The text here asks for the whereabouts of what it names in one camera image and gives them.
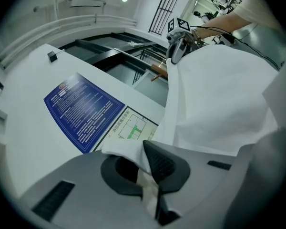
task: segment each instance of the black metal grille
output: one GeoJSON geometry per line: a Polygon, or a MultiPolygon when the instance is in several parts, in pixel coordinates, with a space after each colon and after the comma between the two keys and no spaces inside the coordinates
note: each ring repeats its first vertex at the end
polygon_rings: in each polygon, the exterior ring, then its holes
{"type": "Polygon", "coordinates": [[[162,35],[163,29],[178,0],[161,0],[148,32],[162,35]]]}

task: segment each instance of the white shirt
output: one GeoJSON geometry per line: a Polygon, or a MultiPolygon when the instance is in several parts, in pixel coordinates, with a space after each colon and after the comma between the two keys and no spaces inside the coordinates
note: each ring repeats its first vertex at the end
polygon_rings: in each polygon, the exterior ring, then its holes
{"type": "Polygon", "coordinates": [[[281,29],[265,0],[243,0],[234,9],[234,13],[246,21],[281,29]]]}

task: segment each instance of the blue sign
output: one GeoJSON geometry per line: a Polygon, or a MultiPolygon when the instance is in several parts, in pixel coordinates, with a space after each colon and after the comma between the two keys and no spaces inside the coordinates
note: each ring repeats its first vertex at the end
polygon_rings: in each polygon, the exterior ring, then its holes
{"type": "Polygon", "coordinates": [[[125,106],[78,73],[44,101],[58,126],[82,153],[91,150],[125,106]]]}

